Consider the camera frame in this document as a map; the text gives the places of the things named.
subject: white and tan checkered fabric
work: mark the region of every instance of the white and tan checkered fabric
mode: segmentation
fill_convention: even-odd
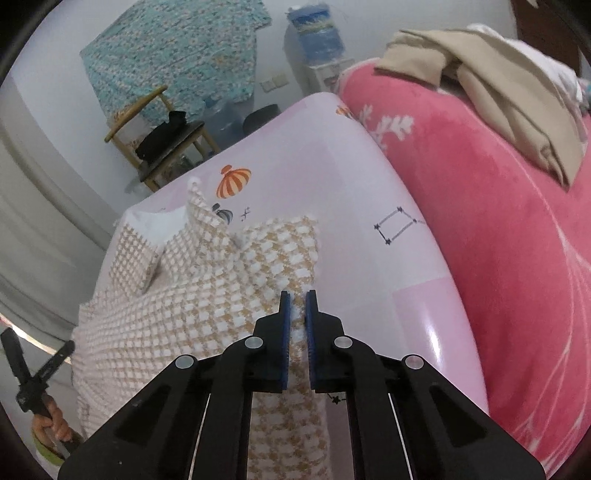
[[[115,288],[127,298],[137,297],[148,290],[162,251],[129,225],[124,225],[115,248],[109,278]]]
[[[317,261],[314,222],[270,220],[230,236],[197,184],[189,189],[189,221],[162,254],[166,281],[138,297],[112,283],[80,308],[72,367],[85,433],[177,356],[217,355],[251,335],[287,290],[293,298],[288,391],[254,395],[248,478],[330,480],[325,403],[310,391],[304,333],[304,293]]]

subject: red blanket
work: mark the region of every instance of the red blanket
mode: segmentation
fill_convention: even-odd
[[[347,72],[339,94],[439,243],[492,418],[550,476],[591,424],[591,153],[566,192],[455,96],[372,62]]]

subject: white leaf pattern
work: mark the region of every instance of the white leaf pattern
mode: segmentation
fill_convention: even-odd
[[[407,135],[412,133],[414,118],[409,115],[397,115],[394,118],[384,115],[376,125],[375,130],[370,129],[368,122],[371,119],[371,114],[373,111],[373,105],[364,105],[359,112],[358,120],[359,123],[365,127],[365,129],[379,145],[383,152],[387,152],[388,150],[388,146],[383,142],[385,134],[393,133],[400,141],[403,141]]]

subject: hot air balloon print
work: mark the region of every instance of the hot air balloon print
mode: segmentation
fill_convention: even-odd
[[[231,165],[226,165],[222,168],[221,173],[223,178],[216,192],[217,198],[220,199],[227,199],[236,195],[246,186],[252,174],[248,168],[237,168],[233,170]]]

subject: hand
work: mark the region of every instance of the hand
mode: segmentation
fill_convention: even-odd
[[[51,418],[48,419],[42,415],[33,416],[33,432],[37,439],[46,447],[53,448],[53,442],[46,435],[44,429],[50,427],[56,439],[61,442],[69,442],[72,440],[72,429],[68,425],[68,422],[64,420],[63,412],[58,408],[56,401],[53,400],[49,395],[47,396],[47,410],[51,414]]]

